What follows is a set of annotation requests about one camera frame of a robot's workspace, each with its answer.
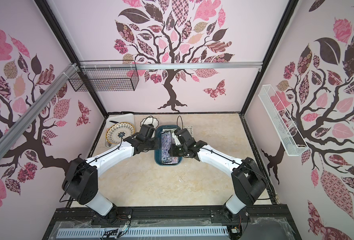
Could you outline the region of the green dinosaur sticker sheet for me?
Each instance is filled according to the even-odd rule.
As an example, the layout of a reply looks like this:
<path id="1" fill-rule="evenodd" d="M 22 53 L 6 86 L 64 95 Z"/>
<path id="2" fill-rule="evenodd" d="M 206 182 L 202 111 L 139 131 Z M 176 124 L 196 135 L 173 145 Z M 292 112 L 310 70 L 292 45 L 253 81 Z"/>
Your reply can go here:
<path id="1" fill-rule="evenodd" d="M 194 135 L 193 127 L 192 126 L 184 126 L 185 129 L 188 130 L 188 132 L 191 134 L 191 136 Z"/>

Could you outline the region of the teal storage box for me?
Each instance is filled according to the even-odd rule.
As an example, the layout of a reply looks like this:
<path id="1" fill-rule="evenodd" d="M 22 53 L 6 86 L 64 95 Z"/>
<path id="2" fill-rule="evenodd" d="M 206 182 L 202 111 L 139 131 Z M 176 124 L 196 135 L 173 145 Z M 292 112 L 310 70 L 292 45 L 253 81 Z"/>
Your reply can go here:
<path id="1" fill-rule="evenodd" d="M 182 161 L 182 157 L 172 156 L 172 146 L 176 143 L 172 134 L 181 128 L 177 125 L 163 125 L 156 129 L 155 137 L 159 148 L 155 150 L 155 162 L 160 166 L 174 166 Z"/>

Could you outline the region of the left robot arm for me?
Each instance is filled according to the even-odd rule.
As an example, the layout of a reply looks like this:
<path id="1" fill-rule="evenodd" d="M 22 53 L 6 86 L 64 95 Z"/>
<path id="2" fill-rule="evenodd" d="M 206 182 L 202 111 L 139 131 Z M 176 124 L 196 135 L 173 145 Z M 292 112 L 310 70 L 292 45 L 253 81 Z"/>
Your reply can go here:
<path id="1" fill-rule="evenodd" d="M 71 161 L 62 183 L 64 193 L 102 217 L 111 214 L 116 206 L 100 193 L 99 178 L 121 161 L 155 150 L 155 130 L 152 124 L 143 124 L 139 132 L 120 140 L 114 148 L 85 160 L 78 157 Z"/>

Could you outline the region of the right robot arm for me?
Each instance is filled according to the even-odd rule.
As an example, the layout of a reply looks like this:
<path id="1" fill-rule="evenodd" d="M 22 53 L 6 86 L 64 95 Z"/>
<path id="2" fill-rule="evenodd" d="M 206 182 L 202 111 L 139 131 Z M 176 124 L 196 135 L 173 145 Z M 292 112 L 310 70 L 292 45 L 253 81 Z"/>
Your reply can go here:
<path id="1" fill-rule="evenodd" d="M 209 164 L 232 179 L 234 194 L 224 204 L 225 213 L 234 216 L 245 207 L 253 206 L 265 191 L 267 179 L 254 159 L 224 154 L 204 141 L 196 141 L 187 129 L 175 130 L 171 137 L 175 141 L 170 150 L 173 157 Z"/>

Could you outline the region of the dark purple sticker sheet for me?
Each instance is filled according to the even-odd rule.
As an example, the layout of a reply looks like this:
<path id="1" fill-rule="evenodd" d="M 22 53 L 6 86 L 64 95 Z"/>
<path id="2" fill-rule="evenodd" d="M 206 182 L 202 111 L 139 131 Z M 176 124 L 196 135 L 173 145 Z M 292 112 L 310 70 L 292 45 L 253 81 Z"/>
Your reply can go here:
<path id="1" fill-rule="evenodd" d="M 172 132 L 166 131 L 161 134 L 161 163 L 162 165 L 176 165 L 179 162 L 178 157 L 172 156 L 172 146 L 174 139 Z"/>

